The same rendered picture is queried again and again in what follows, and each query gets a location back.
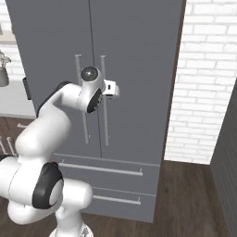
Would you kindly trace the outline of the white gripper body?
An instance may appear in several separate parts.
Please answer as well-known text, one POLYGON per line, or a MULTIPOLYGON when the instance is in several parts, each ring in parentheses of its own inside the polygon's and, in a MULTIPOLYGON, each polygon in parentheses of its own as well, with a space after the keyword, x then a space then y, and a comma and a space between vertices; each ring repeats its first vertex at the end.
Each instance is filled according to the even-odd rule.
POLYGON ((106 97, 119 98, 120 89, 114 81, 105 80, 106 88, 103 92, 103 95, 106 97))

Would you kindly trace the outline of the grey fridge right door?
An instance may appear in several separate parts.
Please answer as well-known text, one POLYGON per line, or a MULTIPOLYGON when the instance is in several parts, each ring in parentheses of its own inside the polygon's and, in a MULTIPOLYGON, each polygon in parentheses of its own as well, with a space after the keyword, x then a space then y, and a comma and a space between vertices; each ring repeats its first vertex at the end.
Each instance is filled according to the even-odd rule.
POLYGON ((90 0, 95 64, 120 97, 99 112, 102 157, 144 164, 162 158, 184 0, 90 0))

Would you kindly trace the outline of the grey fridge door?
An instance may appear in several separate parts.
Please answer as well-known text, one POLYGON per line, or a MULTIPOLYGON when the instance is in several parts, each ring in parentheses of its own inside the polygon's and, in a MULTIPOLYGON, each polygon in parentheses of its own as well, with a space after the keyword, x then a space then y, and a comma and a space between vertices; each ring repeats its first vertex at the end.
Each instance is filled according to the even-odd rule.
POLYGON ((77 84, 75 56, 93 63, 89 0, 6 0, 34 107, 62 81, 77 84))
POLYGON ((184 0, 90 0, 95 64, 120 97, 99 112, 102 157, 144 164, 162 158, 184 0))

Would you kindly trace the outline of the grey fridge left door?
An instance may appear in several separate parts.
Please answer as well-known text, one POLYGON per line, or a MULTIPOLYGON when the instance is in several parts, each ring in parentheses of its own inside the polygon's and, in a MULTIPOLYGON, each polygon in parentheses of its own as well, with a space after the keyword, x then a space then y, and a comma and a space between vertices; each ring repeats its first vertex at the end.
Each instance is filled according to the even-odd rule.
POLYGON ((75 56, 93 63, 89 0, 6 0, 34 107, 62 81, 77 84, 75 56))

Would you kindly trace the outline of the grey fridge large drawer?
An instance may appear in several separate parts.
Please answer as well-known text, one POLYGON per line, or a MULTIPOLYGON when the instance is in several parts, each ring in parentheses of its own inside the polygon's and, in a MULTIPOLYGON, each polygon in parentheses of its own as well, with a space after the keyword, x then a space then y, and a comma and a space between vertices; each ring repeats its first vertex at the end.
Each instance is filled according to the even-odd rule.
POLYGON ((87 165, 101 168, 118 168, 133 171, 139 171, 142 169, 143 176, 132 176, 59 166, 66 178, 88 182, 95 188, 133 193, 156 194, 160 170, 158 165, 150 166, 142 163, 111 161, 95 157, 66 156, 63 154, 53 154, 52 160, 57 163, 64 160, 65 163, 69 164, 87 165))

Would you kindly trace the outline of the grey fridge small drawer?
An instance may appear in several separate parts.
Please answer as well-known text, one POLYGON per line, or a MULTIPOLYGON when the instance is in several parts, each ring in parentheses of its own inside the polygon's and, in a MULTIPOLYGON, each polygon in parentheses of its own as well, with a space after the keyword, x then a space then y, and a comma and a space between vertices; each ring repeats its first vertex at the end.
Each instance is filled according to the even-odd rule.
POLYGON ((137 200, 140 197, 142 204, 131 205, 93 198, 90 205, 83 209, 84 213, 102 215, 112 218, 125 218, 130 220, 152 223, 155 214, 156 196, 147 193, 133 193, 93 187, 94 195, 137 200))

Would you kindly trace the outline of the dark grey dining counter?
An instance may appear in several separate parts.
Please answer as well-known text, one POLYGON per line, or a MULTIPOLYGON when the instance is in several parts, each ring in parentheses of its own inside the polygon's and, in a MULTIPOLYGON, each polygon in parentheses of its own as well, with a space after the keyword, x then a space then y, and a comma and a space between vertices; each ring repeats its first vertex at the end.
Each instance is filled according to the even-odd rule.
POLYGON ((232 91, 210 167, 230 237, 237 237, 237 86, 232 91))

